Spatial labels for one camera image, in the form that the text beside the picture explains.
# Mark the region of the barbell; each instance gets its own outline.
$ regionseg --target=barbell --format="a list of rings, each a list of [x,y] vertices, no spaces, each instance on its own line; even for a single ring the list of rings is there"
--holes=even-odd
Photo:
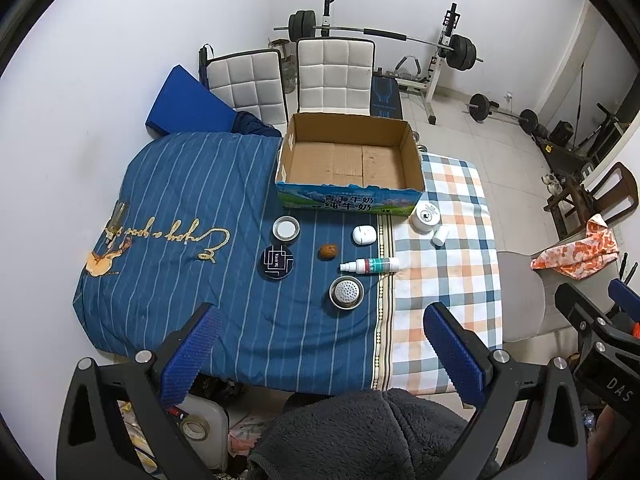
[[[476,46],[469,38],[453,34],[449,44],[433,43],[432,41],[419,40],[410,38],[405,34],[397,32],[389,32],[388,30],[379,30],[377,28],[356,28],[356,27],[334,27],[331,25],[316,25],[316,13],[312,10],[299,10],[295,14],[289,16],[289,25],[287,27],[274,27],[273,30],[288,30],[289,40],[296,42],[302,38],[314,38],[316,29],[319,30],[346,30],[348,32],[361,32],[365,36],[379,36],[381,38],[390,38],[399,41],[416,41],[417,43],[435,46],[443,51],[443,57],[446,58],[447,64],[455,70],[469,70],[476,61],[483,60],[476,56]]]
[[[484,121],[489,115],[496,113],[517,119],[518,124],[526,134],[542,137],[543,139],[548,136],[546,128],[538,122],[536,113],[528,108],[521,111],[520,115],[505,112],[499,109],[500,105],[498,103],[489,101],[489,98],[483,94],[474,94],[466,106],[469,108],[469,115],[476,123]]]

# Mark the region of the wooden chair back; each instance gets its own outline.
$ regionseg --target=wooden chair back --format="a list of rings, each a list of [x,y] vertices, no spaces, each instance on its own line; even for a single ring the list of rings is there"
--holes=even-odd
[[[620,180],[609,189],[600,198],[596,198],[595,195],[598,190],[604,185],[604,183],[611,178],[616,172],[620,171]],[[626,168],[621,162],[616,162],[607,174],[603,177],[599,183],[589,193],[591,201],[593,203],[593,209],[596,213],[602,213],[611,207],[621,203],[625,198],[631,199],[632,204],[619,213],[611,216],[610,218],[604,218],[607,224],[616,222],[623,216],[631,213],[638,207],[638,184],[633,174]]]

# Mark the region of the cardboard box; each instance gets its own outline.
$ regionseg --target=cardboard box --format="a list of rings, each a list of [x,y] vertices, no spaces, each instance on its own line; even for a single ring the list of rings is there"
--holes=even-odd
[[[409,216],[425,189],[405,121],[295,114],[278,156],[275,183],[285,207]]]

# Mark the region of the gray fleece blanket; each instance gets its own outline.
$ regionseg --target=gray fleece blanket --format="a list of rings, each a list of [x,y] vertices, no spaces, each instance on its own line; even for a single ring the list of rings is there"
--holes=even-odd
[[[465,426],[405,390],[343,394],[278,416],[249,454],[247,479],[429,479]],[[480,478],[498,472],[496,452]]]

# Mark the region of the tiled floor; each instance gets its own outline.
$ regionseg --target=tiled floor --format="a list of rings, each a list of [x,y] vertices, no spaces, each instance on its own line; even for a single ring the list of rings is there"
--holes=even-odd
[[[430,152],[478,169],[498,250],[533,254],[558,241],[551,214],[543,211],[548,191],[540,177],[548,165],[517,123],[491,116],[476,123],[462,102],[436,95],[432,126],[417,95],[401,94],[401,102],[405,120]]]
[[[420,135],[420,143],[437,155],[471,162],[478,169],[494,226],[499,251],[534,254],[558,242],[550,213],[543,211],[548,198],[541,177],[549,172],[538,147],[516,122],[488,117],[476,123],[464,103],[436,95],[432,103],[436,125],[428,123],[421,99],[401,93],[404,120]],[[295,92],[287,95],[289,115],[297,109]],[[568,356],[577,349],[573,329],[505,343],[518,361],[546,364],[553,356]],[[427,396],[469,420],[473,409],[465,409],[456,393]],[[518,402],[498,443],[501,462],[518,428],[524,402]]]

